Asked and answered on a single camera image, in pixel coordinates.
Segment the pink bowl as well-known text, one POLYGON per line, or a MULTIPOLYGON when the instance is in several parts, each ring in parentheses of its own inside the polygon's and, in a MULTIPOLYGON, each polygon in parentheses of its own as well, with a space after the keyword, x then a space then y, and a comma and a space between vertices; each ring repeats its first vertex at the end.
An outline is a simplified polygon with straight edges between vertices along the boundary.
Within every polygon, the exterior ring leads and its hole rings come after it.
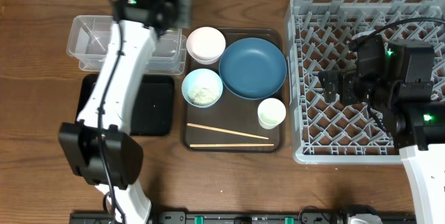
POLYGON ((203 65, 217 62, 225 48, 224 35, 218 29, 208 26, 192 31, 186 42, 188 54, 203 65))

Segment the white cup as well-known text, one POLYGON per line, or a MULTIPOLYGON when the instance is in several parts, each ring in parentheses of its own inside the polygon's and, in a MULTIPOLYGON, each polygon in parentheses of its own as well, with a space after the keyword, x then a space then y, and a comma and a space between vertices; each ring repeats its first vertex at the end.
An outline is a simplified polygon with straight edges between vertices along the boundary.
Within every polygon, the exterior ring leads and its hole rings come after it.
POLYGON ((264 129, 273 129, 281 124, 286 117, 286 107, 275 98, 263 100, 257 109, 258 121, 264 129))

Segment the dark blue plate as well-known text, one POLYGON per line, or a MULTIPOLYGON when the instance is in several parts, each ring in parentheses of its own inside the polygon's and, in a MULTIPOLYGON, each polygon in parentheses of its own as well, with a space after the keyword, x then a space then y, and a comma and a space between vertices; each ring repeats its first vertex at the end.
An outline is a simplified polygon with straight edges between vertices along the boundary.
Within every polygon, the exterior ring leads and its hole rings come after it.
POLYGON ((243 99, 263 99, 283 86, 287 74, 283 53, 261 38, 244 38, 232 43, 220 57, 223 84, 243 99))

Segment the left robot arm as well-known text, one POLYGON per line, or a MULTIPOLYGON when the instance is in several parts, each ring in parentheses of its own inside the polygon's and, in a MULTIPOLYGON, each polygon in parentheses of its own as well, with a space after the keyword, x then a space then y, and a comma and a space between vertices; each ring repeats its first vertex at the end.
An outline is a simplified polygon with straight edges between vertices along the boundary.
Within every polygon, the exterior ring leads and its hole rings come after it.
POLYGON ((152 204, 139 182, 143 149, 131 137, 131 118, 145 68, 158 39, 186 28, 191 0, 110 0, 111 41, 105 63, 73 123, 58 140, 72 172, 99 189, 101 212, 74 212, 71 223, 146 223, 152 204))

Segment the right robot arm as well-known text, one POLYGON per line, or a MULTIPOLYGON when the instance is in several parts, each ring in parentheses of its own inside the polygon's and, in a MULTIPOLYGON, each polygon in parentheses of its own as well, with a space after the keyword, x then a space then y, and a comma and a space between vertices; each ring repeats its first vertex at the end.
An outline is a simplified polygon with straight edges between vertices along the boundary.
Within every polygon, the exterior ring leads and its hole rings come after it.
POLYGON ((410 183, 416 221, 444 222, 444 103, 430 99, 430 83, 405 83, 379 74, 322 71, 329 102, 365 102, 382 114, 378 126, 393 138, 410 183))

